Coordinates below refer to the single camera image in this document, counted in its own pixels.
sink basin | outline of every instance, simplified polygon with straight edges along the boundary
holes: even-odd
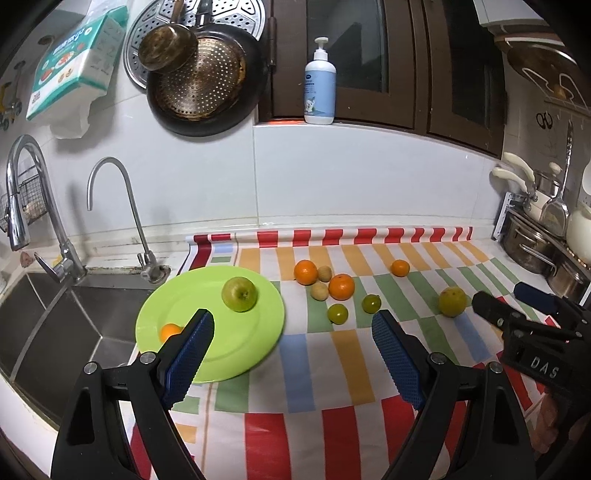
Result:
[[[89,274],[76,286],[25,275],[0,306],[2,373],[58,426],[87,362],[128,363],[139,310],[156,288],[139,274]]]

stainless steel pot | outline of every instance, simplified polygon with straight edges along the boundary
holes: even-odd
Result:
[[[556,197],[560,183],[549,173],[540,170],[534,170],[535,175],[535,189],[538,192],[542,192],[551,199]]]
[[[537,274],[554,274],[556,247],[543,235],[509,214],[509,229],[502,240],[505,252],[521,267]]]
[[[576,303],[581,301],[589,286],[589,280],[564,255],[558,262],[556,273],[546,280],[556,295]]]

white bottle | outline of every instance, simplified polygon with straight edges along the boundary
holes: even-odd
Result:
[[[309,124],[328,125],[335,119],[336,68],[324,49],[328,40],[315,39],[318,49],[304,73],[304,119]]]

orange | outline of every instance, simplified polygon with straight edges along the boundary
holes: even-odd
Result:
[[[160,329],[160,341],[164,343],[169,339],[169,337],[172,337],[177,333],[181,333],[182,331],[183,328],[179,327],[175,323],[167,323]]]
[[[302,285],[312,285],[318,280],[318,269],[310,260],[300,260],[294,267],[294,277]]]
[[[408,265],[406,260],[394,260],[390,267],[390,272],[397,277],[406,277],[408,272],[410,272],[410,265]]]
[[[355,282],[350,275],[339,273],[330,279],[329,293],[335,300],[344,301],[353,296]]]

gooseneck faucet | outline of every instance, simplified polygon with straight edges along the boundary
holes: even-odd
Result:
[[[129,204],[131,205],[131,213],[134,216],[135,226],[137,227],[139,233],[139,239],[142,242],[142,246],[144,247],[144,253],[138,254],[139,264],[143,269],[141,275],[150,283],[157,283],[162,280],[162,278],[164,278],[165,272],[158,266],[154,253],[148,248],[148,242],[146,241],[146,237],[144,235],[144,228],[139,221],[138,208],[135,205],[134,191],[131,188],[129,174],[127,173],[125,166],[117,158],[105,157],[102,160],[99,160],[99,162],[94,167],[92,167],[86,188],[86,207],[88,208],[89,212],[92,210],[92,192],[95,185],[96,173],[106,163],[112,163],[115,167],[117,167],[123,175],[123,180],[125,181],[127,196],[129,197]]]
[[[43,199],[47,206],[47,213],[51,219],[51,224],[56,232],[57,240],[60,244],[61,261],[52,268],[45,260],[35,253],[35,258],[47,274],[56,280],[62,282],[68,275],[74,281],[80,280],[86,275],[86,269],[78,253],[74,249],[74,245],[66,235],[64,226],[61,222],[60,214],[57,211],[56,201],[51,190],[51,183],[47,173],[47,165],[45,158],[41,152],[41,148],[37,141],[30,135],[21,135],[12,144],[8,154],[8,161],[6,166],[6,191],[8,195],[7,205],[7,221],[8,221],[8,236],[10,237],[10,247],[13,251],[20,250],[26,247],[31,241],[29,235],[29,228],[27,220],[24,217],[24,212],[21,207],[20,191],[18,186],[18,159],[21,155],[22,149],[25,149],[31,155],[39,180],[41,183],[41,191]]]

